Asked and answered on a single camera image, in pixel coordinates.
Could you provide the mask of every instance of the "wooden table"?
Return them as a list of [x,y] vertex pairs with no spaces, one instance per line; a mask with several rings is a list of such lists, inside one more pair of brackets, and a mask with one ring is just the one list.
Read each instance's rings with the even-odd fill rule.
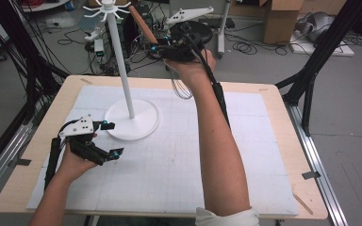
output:
[[[128,81],[131,88],[172,88],[171,81],[167,79],[128,78]],[[83,86],[90,85],[120,87],[122,84],[119,77],[72,75],[66,79],[23,154],[24,159],[32,160],[31,164],[27,167],[17,166],[0,194],[0,213],[32,212],[27,210],[26,206],[37,182],[42,163],[50,152],[51,138],[57,135],[58,130],[65,122],[78,92]],[[327,218],[328,212],[316,182],[314,179],[305,180],[302,176],[302,173],[310,171],[310,167],[278,88],[274,85],[225,82],[222,83],[222,86],[224,91],[262,95],[299,209],[299,215],[290,218]],[[68,211],[67,213],[100,215],[99,212],[86,211]]]

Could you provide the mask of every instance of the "gray floor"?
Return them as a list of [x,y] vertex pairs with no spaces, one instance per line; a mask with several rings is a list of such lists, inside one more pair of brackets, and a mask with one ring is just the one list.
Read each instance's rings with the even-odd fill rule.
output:
[[[82,12],[73,12],[77,20]],[[237,28],[252,22],[235,19]],[[58,59],[77,74],[88,68],[87,54],[82,44],[61,46],[57,40],[75,28],[64,29],[54,34],[44,33],[45,41]],[[239,31],[244,38],[260,39],[262,26]],[[73,33],[72,38],[82,40],[84,34]],[[216,38],[208,45],[215,49]],[[244,55],[232,48],[233,42],[225,44],[225,55],[217,61],[215,76],[220,81],[241,83],[275,84],[298,72],[309,56],[292,54],[286,56],[258,48],[255,55]],[[328,173],[333,189],[349,225],[362,225],[362,46],[351,46],[354,57],[332,56],[321,70],[316,81],[311,133],[322,163]],[[136,68],[153,60],[145,59]],[[0,136],[25,102],[25,92],[17,73],[9,60],[0,61]],[[137,69],[129,74],[136,77],[168,78],[162,62]],[[9,177],[11,169],[0,180],[0,190]],[[0,225],[25,225],[30,215],[0,214]],[[65,225],[82,225],[80,216],[66,217]],[[274,225],[273,220],[261,220],[261,225]],[[332,225],[325,220],[286,220],[282,225]]]

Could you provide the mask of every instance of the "white pole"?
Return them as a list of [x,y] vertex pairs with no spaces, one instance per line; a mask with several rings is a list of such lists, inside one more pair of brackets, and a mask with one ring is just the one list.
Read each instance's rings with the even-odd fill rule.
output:
[[107,14],[107,23],[110,30],[111,41],[114,47],[114,53],[117,59],[117,66],[119,67],[120,77],[122,78],[124,96],[127,102],[128,113],[130,115],[130,119],[134,119],[135,118],[134,106],[132,105],[130,87],[128,86],[127,72],[125,70],[125,65],[124,65],[123,51],[122,51],[122,46],[120,44],[120,37],[117,29],[116,16],[113,13]]

